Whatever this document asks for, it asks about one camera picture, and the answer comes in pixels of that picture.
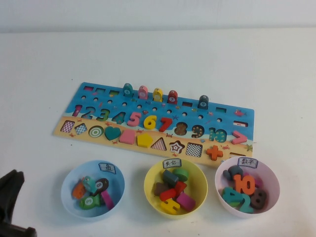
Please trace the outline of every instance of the orange plus sign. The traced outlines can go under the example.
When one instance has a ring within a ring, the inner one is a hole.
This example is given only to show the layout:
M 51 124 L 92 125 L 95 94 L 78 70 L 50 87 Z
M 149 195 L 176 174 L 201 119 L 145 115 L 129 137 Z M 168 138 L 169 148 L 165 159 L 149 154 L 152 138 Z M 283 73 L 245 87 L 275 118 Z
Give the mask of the orange plus sign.
M 212 149 L 207 149 L 206 153 L 211 157 L 211 160 L 216 161 L 218 157 L 223 157 L 223 152 L 218 150 L 217 146 Z

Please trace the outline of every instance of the heart-shaped piece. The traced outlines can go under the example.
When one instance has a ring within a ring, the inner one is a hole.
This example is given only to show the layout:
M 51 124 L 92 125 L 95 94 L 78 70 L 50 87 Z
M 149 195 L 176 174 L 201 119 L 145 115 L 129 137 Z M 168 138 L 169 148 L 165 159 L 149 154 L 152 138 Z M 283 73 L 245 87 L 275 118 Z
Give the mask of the heart-shaped piece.
M 116 139 L 120 136 L 120 128 L 116 127 L 111 127 L 111 126 L 108 126 L 106 129 L 105 129 L 105 136 L 107 137 L 108 140 L 113 140 L 113 139 Z

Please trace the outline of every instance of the pink bowl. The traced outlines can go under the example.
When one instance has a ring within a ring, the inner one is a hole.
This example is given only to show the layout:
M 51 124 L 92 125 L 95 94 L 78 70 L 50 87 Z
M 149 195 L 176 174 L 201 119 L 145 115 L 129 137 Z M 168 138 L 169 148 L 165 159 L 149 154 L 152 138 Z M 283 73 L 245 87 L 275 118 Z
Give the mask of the pink bowl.
M 229 185 L 228 180 L 223 176 L 223 171 L 228 170 L 233 165 L 239 165 L 242 170 L 255 179 L 260 178 L 262 180 L 263 186 L 261 187 L 267 192 L 266 204 L 261 210 L 255 210 L 253 214 L 241 212 L 231 206 L 229 206 L 222 198 L 221 193 L 225 187 Z M 280 196 L 280 185 L 278 183 L 276 175 L 273 171 L 267 167 L 262 162 L 257 159 L 250 157 L 233 157 L 224 161 L 217 169 L 215 174 L 215 187 L 217 190 L 217 195 L 220 203 L 223 207 L 228 210 L 231 214 L 241 217 L 250 218 L 260 215 L 268 210 L 270 210 L 277 203 Z

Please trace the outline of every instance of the pink number 5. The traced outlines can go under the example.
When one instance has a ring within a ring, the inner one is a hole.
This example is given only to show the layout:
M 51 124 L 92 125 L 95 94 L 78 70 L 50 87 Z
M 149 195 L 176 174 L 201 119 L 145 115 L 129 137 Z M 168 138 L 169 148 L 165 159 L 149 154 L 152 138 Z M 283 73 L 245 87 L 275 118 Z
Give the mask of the pink number 5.
M 130 120 L 127 122 L 128 126 L 135 127 L 139 124 L 139 119 L 141 118 L 142 114 L 133 112 L 132 115 L 130 116 Z

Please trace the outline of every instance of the pink square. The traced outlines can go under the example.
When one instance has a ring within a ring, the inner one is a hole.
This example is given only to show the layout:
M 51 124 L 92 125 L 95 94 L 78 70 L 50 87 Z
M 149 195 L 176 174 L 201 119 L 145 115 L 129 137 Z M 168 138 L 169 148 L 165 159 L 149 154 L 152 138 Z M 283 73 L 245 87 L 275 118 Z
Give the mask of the pink square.
M 133 145 L 135 142 L 135 131 L 131 129 L 124 130 L 119 138 L 119 142 Z
M 185 193 L 181 193 L 178 196 L 177 203 L 179 203 L 180 206 L 186 211 L 192 211 L 196 205 L 196 201 Z

